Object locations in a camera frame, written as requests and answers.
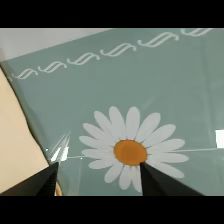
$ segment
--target white wavy border pattern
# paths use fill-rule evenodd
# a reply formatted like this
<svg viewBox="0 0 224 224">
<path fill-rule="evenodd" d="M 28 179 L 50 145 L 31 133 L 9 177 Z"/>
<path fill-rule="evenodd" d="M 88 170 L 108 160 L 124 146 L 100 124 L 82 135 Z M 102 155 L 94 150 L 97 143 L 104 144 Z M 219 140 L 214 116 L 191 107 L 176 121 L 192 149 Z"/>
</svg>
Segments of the white wavy border pattern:
<svg viewBox="0 0 224 224">
<path fill-rule="evenodd" d="M 186 32 L 186 30 L 183 28 L 180 30 L 180 33 L 185 36 L 199 37 L 199 36 L 203 36 L 203 35 L 207 34 L 208 32 L 212 31 L 213 29 L 215 29 L 215 28 L 196 28 L 193 31 Z M 142 46 L 142 47 L 155 48 L 155 47 L 160 46 L 161 44 L 163 44 L 164 42 L 166 42 L 167 40 L 169 40 L 171 38 L 174 39 L 175 41 L 179 41 L 179 39 L 180 39 L 179 35 L 177 35 L 177 34 L 174 34 L 171 32 L 163 32 L 147 43 L 143 43 L 142 40 L 138 40 L 137 43 L 139 46 Z M 122 53 L 124 53 L 128 49 L 137 51 L 137 47 L 135 45 L 132 45 L 130 43 L 123 43 L 123 44 L 116 46 L 114 49 L 112 49 L 108 53 L 105 53 L 104 50 L 102 50 L 102 49 L 99 52 L 103 56 L 117 57 L 117 56 L 121 55 Z M 84 65 L 92 58 L 95 58 L 97 61 L 101 59 L 99 55 L 94 54 L 92 52 L 88 52 L 88 53 L 83 54 L 81 57 L 79 57 L 75 61 L 71 61 L 71 59 L 68 58 L 68 59 L 66 59 L 66 62 L 71 65 Z M 52 73 L 61 66 L 63 68 L 67 68 L 67 65 L 65 63 L 62 63 L 60 61 L 55 61 L 55 62 L 52 62 L 50 65 L 48 65 L 45 69 L 41 69 L 40 66 L 38 66 L 37 69 L 40 72 Z M 28 68 L 28 69 L 25 69 L 18 76 L 15 76 L 14 74 L 11 74 L 11 75 L 13 78 L 23 80 L 23 79 L 28 78 L 32 74 L 38 75 L 38 72 L 31 68 Z"/>
</svg>

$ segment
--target green surface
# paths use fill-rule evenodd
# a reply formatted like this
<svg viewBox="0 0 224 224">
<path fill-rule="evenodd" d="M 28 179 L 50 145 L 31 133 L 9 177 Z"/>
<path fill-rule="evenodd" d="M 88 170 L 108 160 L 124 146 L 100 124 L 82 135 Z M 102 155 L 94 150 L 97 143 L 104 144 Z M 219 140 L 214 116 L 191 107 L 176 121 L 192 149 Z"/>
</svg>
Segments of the green surface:
<svg viewBox="0 0 224 224">
<path fill-rule="evenodd" d="M 179 35 L 158 47 L 137 44 L 163 32 Z M 49 157 L 49 151 L 64 133 L 71 130 L 69 157 L 81 156 L 87 135 L 83 123 L 96 125 L 94 111 L 108 117 L 116 106 L 123 117 L 132 106 L 141 113 L 141 122 L 151 113 L 161 114 L 160 126 L 174 124 L 172 138 L 185 140 L 180 150 L 216 148 L 215 130 L 224 129 L 224 30 L 205 35 L 182 35 L 175 29 L 113 29 L 55 47 L 2 62 L 6 74 L 26 113 L 31 129 Z M 137 47 L 119 56 L 102 56 L 122 43 Z M 92 52 L 100 56 L 83 65 L 66 63 Z M 52 73 L 40 72 L 54 61 L 67 65 Z M 31 68 L 38 75 L 18 79 Z M 184 152 L 190 159 L 172 164 L 182 170 L 183 183 L 206 195 L 224 195 L 224 151 Z M 118 179 L 104 182 L 108 168 L 88 167 L 93 159 L 68 159 L 60 164 L 59 181 L 65 195 L 141 195 L 131 185 L 121 190 Z"/>
</svg>

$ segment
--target cream colored surface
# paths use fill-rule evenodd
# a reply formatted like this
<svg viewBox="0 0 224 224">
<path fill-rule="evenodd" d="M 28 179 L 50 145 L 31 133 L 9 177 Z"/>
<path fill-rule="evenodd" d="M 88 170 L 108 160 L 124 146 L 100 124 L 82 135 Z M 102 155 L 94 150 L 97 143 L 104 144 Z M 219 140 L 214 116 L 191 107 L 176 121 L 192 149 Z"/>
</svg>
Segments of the cream colored surface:
<svg viewBox="0 0 224 224">
<path fill-rule="evenodd" d="M 29 132 L 18 100 L 0 69 L 0 192 L 47 166 L 40 147 Z"/>
</svg>

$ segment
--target flower center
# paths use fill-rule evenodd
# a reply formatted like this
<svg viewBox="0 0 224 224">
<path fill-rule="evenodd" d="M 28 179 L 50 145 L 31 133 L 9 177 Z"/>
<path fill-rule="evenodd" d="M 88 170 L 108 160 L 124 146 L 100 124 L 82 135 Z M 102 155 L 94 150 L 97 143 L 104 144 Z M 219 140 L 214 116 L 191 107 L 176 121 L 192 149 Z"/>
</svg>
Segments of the flower center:
<svg viewBox="0 0 224 224">
<path fill-rule="evenodd" d="M 147 159 L 146 149 L 134 140 L 122 140 L 114 146 L 116 158 L 125 165 L 139 166 Z"/>
</svg>

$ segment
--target printed daisy design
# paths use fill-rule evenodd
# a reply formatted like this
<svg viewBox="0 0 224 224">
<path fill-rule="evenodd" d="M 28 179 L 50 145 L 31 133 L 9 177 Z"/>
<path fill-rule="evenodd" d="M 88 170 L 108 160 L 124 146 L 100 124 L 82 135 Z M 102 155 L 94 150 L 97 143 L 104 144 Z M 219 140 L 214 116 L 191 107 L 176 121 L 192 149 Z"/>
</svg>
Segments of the printed daisy design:
<svg viewBox="0 0 224 224">
<path fill-rule="evenodd" d="M 140 163 L 150 166 L 174 178 L 183 178 L 184 174 L 167 163 L 182 163 L 189 158 L 174 153 L 185 141 L 169 139 L 176 126 L 167 124 L 159 127 L 160 114 L 152 113 L 140 125 L 138 108 L 131 107 L 124 121 L 120 111 L 112 106 L 108 119 L 104 114 L 95 111 L 94 117 L 99 127 L 84 123 L 84 129 L 92 136 L 80 136 L 79 139 L 91 149 L 82 154 L 96 159 L 89 164 L 91 169 L 110 167 L 105 174 L 106 183 L 113 182 L 119 176 L 121 189 L 126 190 L 132 183 L 134 188 L 142 191 Z"/>
</svg>

